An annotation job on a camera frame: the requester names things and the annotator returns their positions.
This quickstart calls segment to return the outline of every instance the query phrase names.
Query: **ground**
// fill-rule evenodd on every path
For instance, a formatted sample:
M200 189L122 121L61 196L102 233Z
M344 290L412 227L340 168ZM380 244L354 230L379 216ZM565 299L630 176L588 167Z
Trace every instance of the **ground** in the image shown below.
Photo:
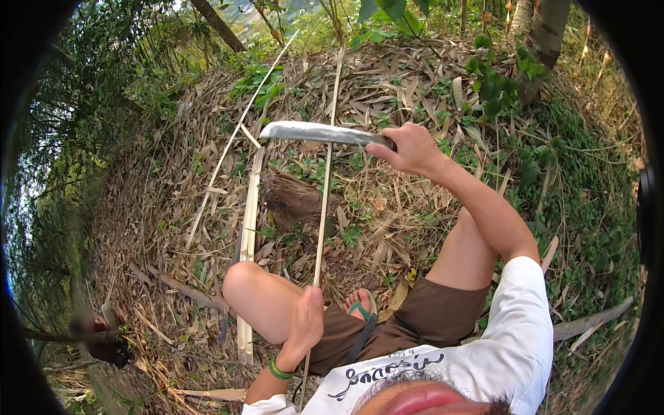
M640 300L645 276L637 266L634 237L636 175L630 162L635 155L625 140L639 128L637 123L623 123L620 129L607 126L588 109L592 106L586 97L569 86L563 69L545 85L535 105L515 106L488 122L479 120L477 108L472 108L477 93L465 70L475 55L472 44L438 39L433 47L442 62L418 41L388 41L380 48L347 51L336 125L377 132L406 121L422 124L441 151L497 191L504 188L506 199L531 227L541 254L558 236L558 251L546 275L554 323L591 315L629 295ZM516 62L510 51L497 54L498 71L512 74ZM215 363L237 359L235 320L230 320L228 337L221 343L217 310L161 283L149 287L128 269L131 262L144 271L153 265L215 295L214 277L223 283L233 256L256 152L242 132L220 164L189 248L187 238L222 149L256 80L272 62L243 73L220 69L203 76L180 97L182 108L190 103L191 109L178 111L182 114L161 128L129 137L104 181L89 238L92 301L100 305L109 298L116 306L136 356L134 366L122 371L90 371L111 413L131 407L145 407L150 413L240 413L237 402L215 407L175 389L248 387L276 353L254 334L253 367ZM257 137L270 120L328 123L336 65L336 51L282 58L270 83L283 89L265 106L252 106L244 120L248 131ZM455 79L460 81L458 90ZM258 94L258 101L264 103L266 94ZM312 206L311 212L280 212L265 205L266 192L271 177L286 176L310 186L309 194L315 195L324 180L326 146L287 140L262 145L267 164L254 261L306 286L313 279L319 206ZM386 319L403 303L414 280L426 275L460 205L445 189L397 173L357 146L335 146L331 188L323 292L340 302L359 286L369 288L378 300L381 319ZM477 322L478 335L486 327L494 289L495 284ZM573 353L569 346L574 339L555 345L542 413L583 412L601 396L608 385L606 375L618 367L633 335L640 303L600 327ZM314 379L306 395L311 396L315 387Z

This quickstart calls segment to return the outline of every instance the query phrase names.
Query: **right hand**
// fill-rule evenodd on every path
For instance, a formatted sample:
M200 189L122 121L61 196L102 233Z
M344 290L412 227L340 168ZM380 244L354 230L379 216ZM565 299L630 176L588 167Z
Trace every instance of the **right hand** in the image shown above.
M385 128L381 134L395 142L397 151L371 143L366 147L367 153L387 160L393 168L409 175L429 177L444 159L449 159L438 149L429 131L418 124L407 122L399 128Z
M277 357L277 367L291 371L323 336L323 292L308 286L293 304L288 339Z

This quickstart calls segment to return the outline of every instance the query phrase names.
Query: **sandal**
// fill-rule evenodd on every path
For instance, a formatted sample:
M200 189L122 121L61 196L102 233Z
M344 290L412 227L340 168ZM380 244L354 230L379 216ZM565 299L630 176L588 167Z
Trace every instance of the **sandal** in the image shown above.
M358 309L358 310L360 310L360 313L365 318L365 320L369 321L372 314L378 314L378 306L376 305L376 299L373 297L373 294L371 293L371 291L367 290L366 288L360 288L360 290L365 290L367 292L367 294L369 295L369 303L370 303L369 312L367 312L365 310L365 308L362 307L362 301L356 301L348 309L348 314L352 313L355 309Z

